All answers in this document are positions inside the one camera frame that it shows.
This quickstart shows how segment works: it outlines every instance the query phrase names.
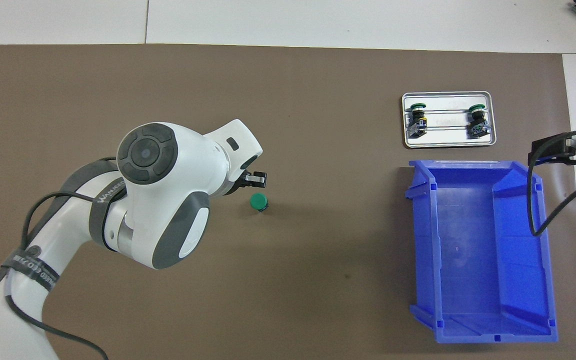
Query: green cap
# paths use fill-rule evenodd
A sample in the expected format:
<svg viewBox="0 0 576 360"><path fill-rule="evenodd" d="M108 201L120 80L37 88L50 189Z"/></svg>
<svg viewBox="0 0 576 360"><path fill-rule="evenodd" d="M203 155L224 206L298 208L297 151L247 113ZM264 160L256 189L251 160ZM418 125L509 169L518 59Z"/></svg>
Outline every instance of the green cap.
<svg viewBox="0 0 576 360"><path fill-rule="evenodd" d="M473 111L478 110L478 109L486 109L486 105L484 105L484 104L472 105L472 106L468 109L468 111L469 111L469 112L473 112Z"/></svg>
<svg viewBox="0 0 576 360"><path fill-rule="evenodd" d="M250 206L258 212L263 212L268 208L268 198L262 193L253 194L250 196Z"/></svg>

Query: blue bin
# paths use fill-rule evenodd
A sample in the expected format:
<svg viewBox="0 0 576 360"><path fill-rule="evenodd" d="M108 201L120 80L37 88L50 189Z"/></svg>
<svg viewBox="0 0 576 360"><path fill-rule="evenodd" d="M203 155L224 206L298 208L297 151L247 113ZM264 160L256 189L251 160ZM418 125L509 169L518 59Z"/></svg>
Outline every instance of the blue bin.
<svg viewBox="0 0 576 360"><path fill-rule="evenodd" d="M532 236L528 169L516 161L410 161L414 317L438 343L556 342L546 232ZM535 223L546 218L533 177Z"/></svg>

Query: black strap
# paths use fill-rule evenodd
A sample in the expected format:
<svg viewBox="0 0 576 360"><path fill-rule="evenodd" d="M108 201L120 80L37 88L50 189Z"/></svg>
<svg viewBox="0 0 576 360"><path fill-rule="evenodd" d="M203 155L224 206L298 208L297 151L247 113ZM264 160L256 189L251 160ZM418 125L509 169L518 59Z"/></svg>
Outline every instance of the black strap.
<svg viewBox="0 0 576 360"><path fill-rule="evenodd" d="M21 249L12 251L1 267L14 269L28 276L48 291L51 291L59 280L57 271L32 253Z"/></svg>
<svg viewBox="0 0 576 360"><path fill-rule="evenodd" d="M110 210L110 203L123 198L126 195L126 182L123 177L115 178L105 189L94 198L90 205L90 217L88 218L88 231L90 237L95 243L104 246L110 251L115 251L106 243L104 237L104 228L106 227L106 218Z"/></svg>

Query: metal tray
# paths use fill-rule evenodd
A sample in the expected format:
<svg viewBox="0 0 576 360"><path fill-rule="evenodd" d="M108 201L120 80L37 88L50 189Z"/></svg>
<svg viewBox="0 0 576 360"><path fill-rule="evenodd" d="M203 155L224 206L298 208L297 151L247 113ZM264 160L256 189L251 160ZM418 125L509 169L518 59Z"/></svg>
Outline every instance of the metal tray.
<svg viewBox="0 0 576 360"><path fill-rule="evenodd" d="M420 137L409 136L412 118L410 106L426 105L426 133ZM486 120L490 133L482 137L470 137L467 126L472 121L469 108L476 104L486 105ZM497 141L492 98L487 91L439 91L407 92L401 97L403 135L409 148L463 148L491 146Z"/></svg>

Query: white robotic arm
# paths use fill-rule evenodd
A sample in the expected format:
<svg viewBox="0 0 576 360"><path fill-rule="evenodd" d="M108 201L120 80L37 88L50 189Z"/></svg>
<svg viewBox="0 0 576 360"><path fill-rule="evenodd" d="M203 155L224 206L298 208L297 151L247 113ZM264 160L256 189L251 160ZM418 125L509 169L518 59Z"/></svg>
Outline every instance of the white robotic arm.
<svg viewBox="0 0 576 360"><path fill-rule="evenodd" d="M44 301L54 286L48 278L58 280L79 246L89 240L153 269L180 262L204 233L210 198L238 187L266 186L265 173L253 176L247 171L261 153L259 142L240 120L206 135L154 122L124 137L117 166L98 161L76 171L62 191L76 191L92 201L57 198L30 233L30 244L7 260L17 267L0 271L0 359L19 354L57 358L44 331L20 319L4 296L41 321Z"/></svg>

